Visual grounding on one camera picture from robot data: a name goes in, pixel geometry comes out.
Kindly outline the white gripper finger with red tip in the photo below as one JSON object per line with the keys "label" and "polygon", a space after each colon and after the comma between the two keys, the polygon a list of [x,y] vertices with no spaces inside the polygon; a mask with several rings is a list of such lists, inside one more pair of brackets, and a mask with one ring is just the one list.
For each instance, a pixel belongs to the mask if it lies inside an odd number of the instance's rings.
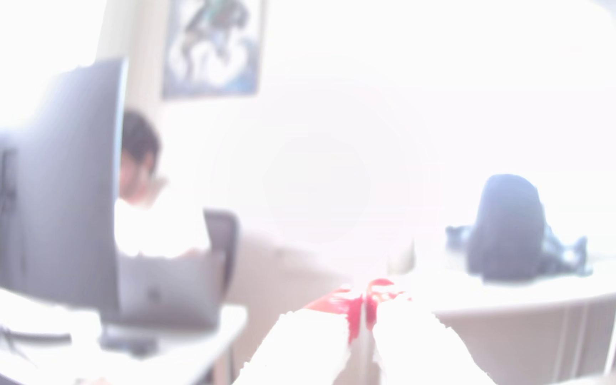
{"label": "white gripper finger with red tip", "polygon": [[457,332],[387,278],[365,291],[382,384],[494,384]]}
{"label": "white gripper finger with red tip", "polygon": [[337,288],[281,314],[233,384],[334,384],[359,337],[363,300]]}

